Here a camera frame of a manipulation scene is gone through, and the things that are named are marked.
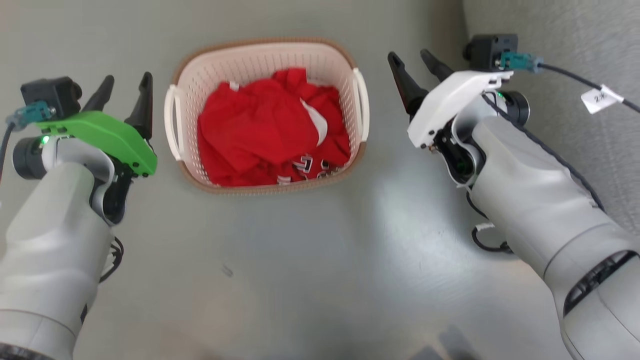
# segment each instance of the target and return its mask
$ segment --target white label tag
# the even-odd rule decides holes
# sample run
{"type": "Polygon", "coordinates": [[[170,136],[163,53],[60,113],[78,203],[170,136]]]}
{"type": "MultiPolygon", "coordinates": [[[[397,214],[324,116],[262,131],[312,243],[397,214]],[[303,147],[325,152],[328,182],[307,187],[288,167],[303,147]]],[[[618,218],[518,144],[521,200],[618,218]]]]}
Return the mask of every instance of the white label tag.
{"type": "Polygon", "coordinates": [[[580,96],[582,102],[590,113],[595,114],[598,111],[608,108],[616,102],[622,102],[623,97],[611,91],[610,88],[602,85],[602,90],[592,89],[580,96]]]}

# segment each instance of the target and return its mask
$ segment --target basket handle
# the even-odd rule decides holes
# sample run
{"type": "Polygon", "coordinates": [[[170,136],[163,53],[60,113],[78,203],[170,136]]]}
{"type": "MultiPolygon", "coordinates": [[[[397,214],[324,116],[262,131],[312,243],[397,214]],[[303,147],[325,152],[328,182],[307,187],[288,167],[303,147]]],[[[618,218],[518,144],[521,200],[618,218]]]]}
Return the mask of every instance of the basket handle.
{"type": "Polygon", "coordinates": [[[362,141],[367,141],[369,137],[369,93],[367,92],[367,85],[364,82],[362,73],[358,68],[353,69],[353,73],[356,76],[356,82],[358,83],[358,96],[360,96],[360,124],[362,125],[362,141]]]}
{"type": "Polygon", "coordinates": [[[170,85],[164,98],[164,131],[169,142],[169,149],[176,161],[182,160],[184,150],[182,147],[182,111],[180,103],[180,89],[175,85],[170,85]],[[178,136],[173,128],[173,107],[175,106],[175,128],[178,129],[178,136]]]}

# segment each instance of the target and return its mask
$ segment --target crumpled red fabric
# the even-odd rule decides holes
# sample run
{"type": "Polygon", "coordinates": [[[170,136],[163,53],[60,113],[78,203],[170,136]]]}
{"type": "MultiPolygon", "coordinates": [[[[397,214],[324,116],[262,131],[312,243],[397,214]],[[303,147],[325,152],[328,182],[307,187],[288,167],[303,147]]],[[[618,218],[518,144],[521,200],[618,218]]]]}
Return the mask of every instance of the crumpled red fabric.
{"type": "Polygon", "coordinates": [[[209,179],[222,186],[315,179],[351,156],[338,90],[308,83],[305,69],[278,71],[238,91],[221,83],[198,118],[198,148],[209,179]],[[327,121],[320,146],[301,99],[327,121]]]}

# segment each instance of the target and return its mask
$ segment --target basket rim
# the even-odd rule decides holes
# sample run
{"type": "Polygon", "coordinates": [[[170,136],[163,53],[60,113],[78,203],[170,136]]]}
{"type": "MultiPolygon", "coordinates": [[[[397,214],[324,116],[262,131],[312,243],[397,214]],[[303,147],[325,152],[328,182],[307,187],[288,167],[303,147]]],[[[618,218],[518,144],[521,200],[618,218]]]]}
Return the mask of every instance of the basket rim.
{"type": "Polygon", "coordinates": [[[329,40],[327,38],[321,37],[273,37],[273,38],[254,38],[248,40],[238,40],[233,42],[226,42],[224,44],[212,45],[200,48],[190,55],[186,56],[181,62],[176,71],[173,73],[173,77],[171,80],[171,84],[178,85],[178,80],[182,75],[182,71],[184,68],[191,63],[191,60],[197,58],[200,55],[211,53],[214,51],[231,49],[233,47],[241,47],[241,46],[251,46],[251,45],[262,45],[262,44],[277,44],[277,43],[311,43],[311,44],[324,44],[328,45],[335,50],[337,50],[341,55],[344,56],[345,60],[349,63],[352,69],[357,69],[358,65],[356,61],[353,59],[351,54],[349,54],[340,44],[336,43],[333,40],[329,40]]]}
{"type": "MultiPolygon", "coordinates": [[[[192,60],[197,58],[200,55],[211,53],[214,51],[231,49],[234,47],[241,46],[251,46],[251,45],[262,45],[262,44],[278,44],[278,43],[304,43],[304,44],[323,44],[328,45],[335,50],[337,50],[349,63],[349,66],[352,69],[357,69],[358,65],[356,61],[353,59],[351,54],[349,54],[345,48],[343,48],[340,44],[334,42],[333,40],[329,40],[327,38],[321,37],[267,37],[267,38],[254,38],[248,40],[239,40],[233,42],[227,42],[223,44],[203,47],[190,55],[186,56],[181,62],[172,77],[172,85],[178,85],[178,81],[180,76],[182,75],[182,71],[191,63],[192,60]]],[[[331,176],[324,177],[322,179],[313,179],[308,181],[300,181],[297,183],[291,183],[288,185],[265,185],[265,186],[245,186],[245,187],[222,187],[222,186],[214,186],[208,184],[202,184],[198,181],[191,172],[187,168],[184,160],[177,161],[180,171],[182,175],[196,188],[213,194],[218,195],[267,195],[267,194],[276,194],[276,193],[290,193],[290,192],[298,192],[302,190],[309,190],[313,188],[319,188],[321,186],[337,183],[345,179],[347,176],[351,175],[356,165],[360,163],[364,156],[364,152],[367,147],[367,142],[362,141],[358,146],[358,152],[354,157],[353,161],[346,167],[344,167],[339,173],[331,176]]]]}

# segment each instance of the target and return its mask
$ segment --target gray floor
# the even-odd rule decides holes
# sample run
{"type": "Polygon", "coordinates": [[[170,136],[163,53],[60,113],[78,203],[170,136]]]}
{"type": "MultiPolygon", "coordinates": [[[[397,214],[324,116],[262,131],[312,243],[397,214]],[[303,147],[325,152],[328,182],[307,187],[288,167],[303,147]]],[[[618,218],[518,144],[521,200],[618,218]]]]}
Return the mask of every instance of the gray floor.
{"type": "MultiPolygon", "coordinates": [[[[479,217],[442,160],[406,137],[386,55],[397,51],[425,86],[435,80],[420,48],[460,68],[458,1],[0,1],[5,113],[32,79],[69,75],[90,94],[112,74],[105,111],[124,118],[143,72],[155,76],[159,169],[130,192],[115,229],[124,262],[100,288],[76,359],[568,359],[545,285],[472,244],[479,217]],[[332,38],[359,62],[372,100],[364,161],[306,193],[199,192],[164,136],[171,74],[200,46],[278,35],[332,38]]],[[[0,229],[34,185],[8,168],[0,229]]]]}

